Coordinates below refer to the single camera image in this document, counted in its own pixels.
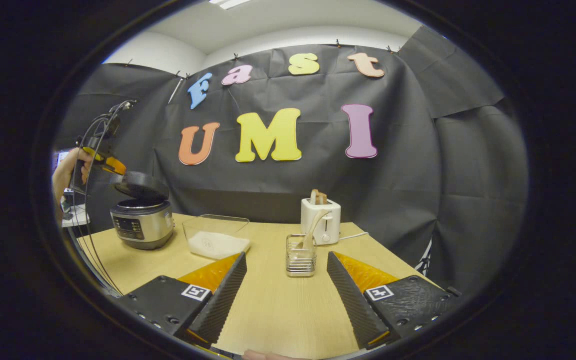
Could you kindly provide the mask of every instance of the ceiling light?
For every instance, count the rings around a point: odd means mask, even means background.
[[[233,7],[236,7],[237,5],[241,5],[243,3],[247,3],[250,0],[210,0],[210,4],[220,4],[219,5],[222,9],[224,10],[228,10],[231,9]]]

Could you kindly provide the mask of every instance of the rice cooker control panel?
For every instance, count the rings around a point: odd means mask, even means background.
[[[114,228],[120,237],[134,240],[144,240],[142,223],[138,219],[119,218],[114,216]]]

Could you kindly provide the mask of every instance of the white wall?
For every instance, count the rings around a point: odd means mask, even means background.
[[[336,44],[337,39],[342,45],[368,46],[383,50],[390,46],[393,51],[398,51],[408,41],[404,36],[358,27],[298,27],[296,29],[271,32],[270,34],[246,39],[221,48],[206,57],[201,70],[232,60],[235,53],[242,57],[259,51],[287,46]]]
[[[104,64],[146,66],[180,76],[202,70],[206,54],[178,39],[157,32],[142,32],[124,43]]]

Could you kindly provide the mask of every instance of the rice cooker lid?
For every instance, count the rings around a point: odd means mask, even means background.
[[[166,184],[142,172],[127,171],[123,176],[115,175],[110,184],[118,192],[138,200],[162,203],[169,198]]]

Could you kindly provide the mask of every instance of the foam letter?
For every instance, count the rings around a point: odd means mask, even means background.
[[[255,160],[255,153],[252,152],[253,144],[259,158],[265,160],[275,141],[272,159],[277,162],[301,159],[302,152],[297,148],[297,118],[301,114],[299,109],[281,109],[274,115],[268,128],[256,112],[238,117],[237,123],[241,124],[241,141],[235,160],[239,163],[253,162]]]
[[[370,114],[373,108],[366,105],[343,105],[341,110],[348,115],[350,123],[350,147],[345,155],[352,159],[366,159],[377,156],[377,148],[373,146],[370,133]]]
[[[368,57],[364,52],[350,55],[348,56],[348,60],[354,60],[354,64],[357,66],[359,73],[370,76],[371,78],[381,78],[386,74],[383,70],[377,70],[373,66],[373,63],[377,64],[379,60],[374,57]]]
[[[228,75],[221,80],[221,84],[225,87],[232,84],[244,84],[250,80],[250,73],[252,72],[252,66],[245,64],[242,66],[237,66],[236,68],[228,71]]]
[[[193,140],[195,133],[199,131],[199,126],[186,127],[181,131],[181,144],[179,145],[179,161],[185,166],[198,166],[208,159],[210,151],[213,148],[213,140],[215,139],[215,131],[219,128],[218,122],[206,123],[203,126],[203,144],[201,151],[197,153],[192,152]]]
[[[320,70],[320,64],[317,62],[315,54],[297,54],[290,57],[290,66],[288,71],[292,75],[310,75]]]
[[[197,107],[197,105],[201,104],[202,101],[205,100],[206,94],[204,92],[208,91],[208,79],[213,77],[213,73],[209,72],[206,73],[199,81],[195,82],[190,88],[188,89],[188,93],[190,94],[190,98],[192,99],[192,104],[190,105],[190,110],[193,110]]]

